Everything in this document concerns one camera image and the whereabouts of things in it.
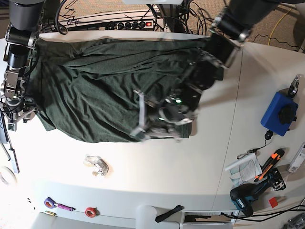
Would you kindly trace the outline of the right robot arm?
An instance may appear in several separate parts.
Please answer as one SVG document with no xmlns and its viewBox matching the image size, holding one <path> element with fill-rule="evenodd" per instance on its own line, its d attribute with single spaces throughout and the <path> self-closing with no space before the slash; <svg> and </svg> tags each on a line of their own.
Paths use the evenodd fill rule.
<svg viewBox="0 0 305 229">
<path fill-rule="evenodd" d="M 7 68 L 0 87 L 0 110 L 6 116 L 11 131 L 17 130 L 20 120 L 29 120 L 35 110 L 35 102 L 26 91 L 38 61 L 39 47 L 36 42 L 45 17 L 53 16 L 55 28 L 58 31 L 61 29 L 58 17 L 64 4 L 63 0 L 9 1 L 10 23 L 3 56 Z"/>
</svg>

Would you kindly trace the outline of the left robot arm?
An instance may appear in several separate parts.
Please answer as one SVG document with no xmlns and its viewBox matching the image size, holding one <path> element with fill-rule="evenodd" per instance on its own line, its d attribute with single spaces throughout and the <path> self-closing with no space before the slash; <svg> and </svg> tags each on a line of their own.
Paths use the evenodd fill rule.
<svg viewBox="0 0 305 229">
<path fill-rule="evenodd" d="M 279 0 L 232 0 L 215 17 L 204 47 L 183 72 L 184 80 L 160 100 L 139 96 L 139 121 L 130 135 L 137 140 L 181 138 L 177 126 L 193 122 L 203 92 L 220 68 L 229 68 L 252 28 L 280 4 Z"/>
</svg>

